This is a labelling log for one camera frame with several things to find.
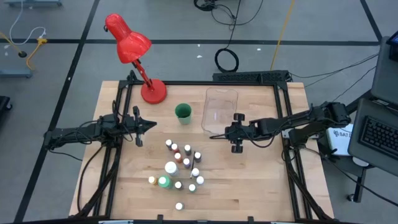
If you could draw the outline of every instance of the yellow cable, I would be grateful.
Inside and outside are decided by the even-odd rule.
[[[7,36],[4,35],[2,32],[0,32],[0,36],[2,36],[7,42],[9,42],[9,43],[18,51],[18,53],[22,53],[21,50],[19,50],[19,48],[18,48],[15,44],[13,44],[13,43],[7,38]]]
[[[287,12],[286,19],[285,19],[285,22],[284,22],[284,26],[282,28],[282,32],[280,33],[278,44],[276,45],[276,49],[275,49],[275,52],[274,52],[274,57],[272,58],[272,63],[271,63],[271,69],[270,69],[271,71],[272,71],[272,69],[274,67],[274,62],[275,62],[276,55],[278,54],[280,41],[282,40],[282,37],[284,35],[287,22],[289,21],[290,14],[292,13],[293,5],[294,5],[294,0],[292,0],[292,3],[290,3],[289,11]]]
[[[30,59],[33,57],[33,55],[36,53],[36,51],[39,49],[39,47],[43,44],[47,43],[47,39],[44,38],[38,38],[37,39],[37,46],[35,48],[35,50],[29,55],[29,57],[26,59],[26,65],[29,67],[30,70],[35,70],[35,66],[33,66],[33,68],[29,65],[29,61]]]

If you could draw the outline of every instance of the gray carpet floor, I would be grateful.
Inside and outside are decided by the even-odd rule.
[[[239,21],[256,12],[259,0],[242,0]],[[397,29],[395,0],[366,0],[382,35]],[[13,38],[26,38],[31,29],[44,26],[48,39],[80,39],[94,0],[63,1],[62,7],[25,8],[15,26]],[[236,12],[237,0],[219,0]],[[289,9],[290,0],[264,0],[257,17],[234,33],[236,40],[277,40]],[[0,32],[8,34],[19,13],[0,0]],[[110,13],[122,15],[129,26],[152,40],[228,40],[228,26],[216,23],[209,12],[196,9],[192,1],[101,0],[88,39],[113,39],[103,30],[104,18]],[[223,11],[215,17],[228,22]],[[37,38],[40,31],[34,32]],[[284,40],[308,41],[377,41],[360,0],[298,0],[287,25]],[[25,68],[12,47],[0,44],[0,69]],[[46,44],[33,58],[37,70],[30,79],[0,79],[0,95],[10,96],[14,105],[0,128],[0,223],[12,222],[21,202],[33,166],[42,145],[55,105],[70,69],[78,44]],[[142,57],[151,77],[163,80],[211,80],[218,72],[215,52],[223,44],[154,44]],[[22,50],[32,52],[35,44]],[[269,70],[275,45],[233,44],[239,55],[239,71]],[[378,53],[378,46],[281,45],[274,69],[289,70],[309,76],[331,72]],[[229,55],[220,55],[220,64],[234,66]],[[351,86],[376,58],[337,73],[306,88],[308,102],[319,105],[333,100]],[[121,64],[114,44],[85,44],[68,91],[57,127],[78,126],[93,116],[103,80],[124,79],[131,65]],[[294,78],[309,84],[318,78]],[[373,72],[338,99],[349,103],[371,87]],[[68,145],[60,149],[82,157],[84,146]],[[61,155],[47,155],[38,183],[28,206],[25,221],[67,217],[81,162]],[[334,167],[324,164],[326,181],[335,217],[347,222],[395,223],[397,208],[364,191],[361,203],[346,200],[354,183]],[[377,168],[366,177],[368,187],[398,202],[398,178]]]

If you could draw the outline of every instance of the red desk lamp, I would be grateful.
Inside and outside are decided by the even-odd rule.
[[[118,43],[118,55],[122,63],[132,63],[141,74],[145,84],[141,88],[142,98],[152,104],[162,102],[167,95],[166,86],[159,79],[149,79],[141,66],[139,58],[150,48],[150,40],[137,32],[132,31],[118,14],[110,14],[105,19],[106,28],[111,31]]]

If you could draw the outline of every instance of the wooden table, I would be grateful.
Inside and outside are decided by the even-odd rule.
[[[111,103],[116,97],[117,86],[118,82],[103,82],[94,119],[112,113]],[[236,112],[246,115],[246,124],[252,119],[277,117],[273,87],[170,85],[167,87],[165,101],[150,105],[141,98],[141,86],[134,86],[129,113],[132,114],[132,106],[137,105],[142,118],[156,121],[157,126],[142,136],[144,147],[124,141],[111,218],[153,220],[158,214],[163,214],[165,220],[238,221],[253,216],[255,221],[294,221],[287,171],[280,157],[281,136],[277,136],[266,149],[244,141],[242,154],[231,153],[231,144],[227,140],[209,139],[201,127],[206,90],[209,87],[237,91],[239,96]],[[307,110],[303,84],[288,83],[288,87],[293,113]],[[282,92],[280,95],[285,111]],[[191,105],[191,124],[182,126],[178,123],[174,108],[179,103]],[[202,153],[202,162],[195,167],[200,169],[205,184],[199,186],[194,194],[187,190],[188,184],[194,180],[189,179],[190,172],[182,164],[178,165],[180,175],[173,180],[181,180],[185,185],[184,191],[165,190],[148,183],[149,176],[165,175],[165,163],[174,161],[174,155],[165,146],[166,139],[171,139],[182,147],[190,144],[193,150]],[[99,143],[93,143],[86,147],[81,168],[99,146]],[[318,149],[314,140],[309,140],[307,147]],[[86,170],[81,191],[82,205],[98,186],[104,152],[103,149]],[[302,162],[308,191],[326,214],[332,217],[333,210],[319,156],[302,150]],[[297,198],[301,201],[301,194],[298,190],[297,192]],[[76,193],[77,187],[70,214],[77,212]],[[102,213],[107,195],[108,193],[103,195]],[[177,202],[183,202],[185,209],[177,211]],[[301,204],[300,213],[304,217]]]

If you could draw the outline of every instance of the lamp shade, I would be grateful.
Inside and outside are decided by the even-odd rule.
[[[146,36],[132,31],[118,14],[108,15],[105,25],[118,43],[117,51],[122,63],[131,63],[139,59],[152,45]]]

